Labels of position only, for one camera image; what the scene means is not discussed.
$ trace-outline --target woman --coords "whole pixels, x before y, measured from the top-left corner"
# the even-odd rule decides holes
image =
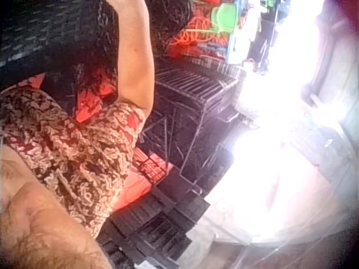
[[[1,248],[16,268],[109,266],[94,238],[151,111],[154,63],[144,0],[107,1],[121,33],[113,105],[80,125],[42,91],[0,95]]]

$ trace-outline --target woman's arm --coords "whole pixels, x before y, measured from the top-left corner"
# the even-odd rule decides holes
[[[118,96],[148,116],[153,106],[154,62],[144,0],[107,0],[118,13]]]

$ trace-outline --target patterned dress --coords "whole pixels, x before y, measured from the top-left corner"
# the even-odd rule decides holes
[[[0,135],[93,237],[127,177],[144,112],[117,102],[77,123],[46,93],[30,87],[0,94]]]

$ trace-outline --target raised arm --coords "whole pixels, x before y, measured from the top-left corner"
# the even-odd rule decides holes
[[[107,0],[118,13],[118,98],[148,116],[153,106],[154,63],[144,0]]]

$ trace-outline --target bare skin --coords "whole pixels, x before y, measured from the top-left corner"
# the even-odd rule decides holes
[[[153,106],[154,64],[149,15],[144,0],[107,0],[118,12],[119,101],[136,104],[149,115]],[[79,223],[43,187],[22,158],[3,145],[1,152],[1,247],[11,250],[23,237],[31,248],[90,255],[95,268],[110,268],[103,252]]]

